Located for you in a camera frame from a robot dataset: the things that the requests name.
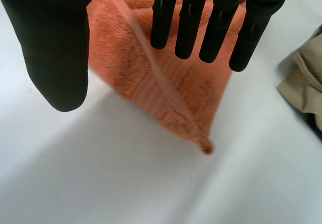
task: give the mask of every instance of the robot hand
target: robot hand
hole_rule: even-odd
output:
[[[175,49],[176,56],[181,59],[191,55],[205,1],[183,0]],[[216,59],[239,1],[213,0],[214,7],[199,54],[202,61],[211,63]],[[232,70],[242,71],[246,68],[270,17],[284,2],[247,0],[244,23],[229,61]],[[154,0],[150,43],[156,49],[163,49],[167,43],[175,4],[176,0]]]

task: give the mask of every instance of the white table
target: white table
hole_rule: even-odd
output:
[[[60,113],[27,76],[0,7],[1,224],[322,223],[322,143],[275,90],[277,65],[322,23],[322,0],[288,0],[234,73],[202,155],[90,71]]]

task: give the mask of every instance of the towel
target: towel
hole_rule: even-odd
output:
[[[189,59],[175,56],[178,0],[166,47],[149,45],[153,0],[93,0],[88,5],[90,67],[119,95],[143,108],[165,129],[191,141],[204,154],[214,146],[209,132],[228,83],[228,67],[245,16],[241,0],[216,61],[206,64],[199,50],[212,11],[207,0],[194,51]]]

